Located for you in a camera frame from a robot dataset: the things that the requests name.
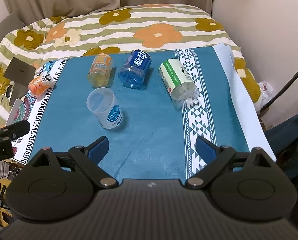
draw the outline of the plastic bottle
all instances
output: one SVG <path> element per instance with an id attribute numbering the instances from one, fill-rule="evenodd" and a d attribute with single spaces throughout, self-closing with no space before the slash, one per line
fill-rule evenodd
<path id="1" fill-rule="evenodd" d="M 88 81 L 93 87 L 105 87 L 108 85 L 112 68 L 112 57 L 101 53 L 95 56 L 90 71 L 87 75 Z"/>
<path id="2" fill-rule="evenodd" d="M 150 64 L 151 58 L 148 53 L 134 50 L 119 72 L 121 83 L 130 88 L 140 87 L 144 83 Z"/>
<path id="3" fill-rule="evenodd" d="M 163 62 L 159 74 L 176 106 L 188 99 L 195 100 L 200 92 L 178 59 L 172 58 Z"/>

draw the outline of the blue label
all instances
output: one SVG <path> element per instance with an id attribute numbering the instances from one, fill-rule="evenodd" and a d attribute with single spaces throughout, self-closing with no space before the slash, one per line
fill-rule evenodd
<path id="1" fill-rule="evenodd" d="M 150 66 L 151 58 L 148 53 L 137 49 L 131 52 L 126 64 L 145 70 Z"/>
<path id="2" fill-rule="evenodd" d="M 115 106 L 111 109 L 110 113 L 108 114 L 108 119 L 107 119 L 107 120 L 108 120 L 109 122 L 114 122 L 114 121 L 116 121 L 116 120 L 118 119 L 119 114 L 120 114 L 119 106 L 118 106 L 118 105 L 115 105 Z"/>

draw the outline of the green stripe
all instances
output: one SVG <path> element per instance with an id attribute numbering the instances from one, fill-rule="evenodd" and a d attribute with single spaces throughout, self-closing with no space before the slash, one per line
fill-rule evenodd
<path id="1" fill-rule="evenodd" d="M 174 85 L 175 85 L 176 87 L 179 86 L 179 85 L 181 84 L 181 82 L 180 82 L 180 80 L 179 80 L 177 74 L 176 74 L 175 71 L 173 70 L 173 68 L 172 68 L 171 64 L 169 63 L 169 61 L 166 60 L 166 61 L 163 63 L 163 65 L 165 66 L 165 68 L 166 68 L 166 70 L 167 70 L 167 72 L 168 72 L 168 74 L 169 74 L 169 76 L 170 76 L 172 82 L 174 83 Z"/>

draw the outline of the bedspread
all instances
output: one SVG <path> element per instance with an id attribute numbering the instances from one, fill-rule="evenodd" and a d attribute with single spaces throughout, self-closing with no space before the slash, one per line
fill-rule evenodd
<path id="1" fill-rule="evenodd" d="M 230 45 L 235 68 L 252 101 L 260 88 L 245 67 L 238 47 L 223 26 L 205 11 L 189 5 L 160 4 L 119 8 L 74 18 L 51 17 L 7 34 L 0 43 L 0 127 L 8 119 L 14 83 L 3 77 L 13 57 L 37 71 L 54 59 L 98 53 L 126 53 L 135 49 L 166 49 Z"/>

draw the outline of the translucent plastic cup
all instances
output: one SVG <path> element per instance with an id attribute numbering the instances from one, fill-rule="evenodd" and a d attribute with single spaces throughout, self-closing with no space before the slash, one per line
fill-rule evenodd
<path id="1" fill-rule="evenodd" d="M 122 111 L 109 88 L 97 88 L 87 97 L 88 109 L 103 128 L 112 129 L 122 121 Z"/>

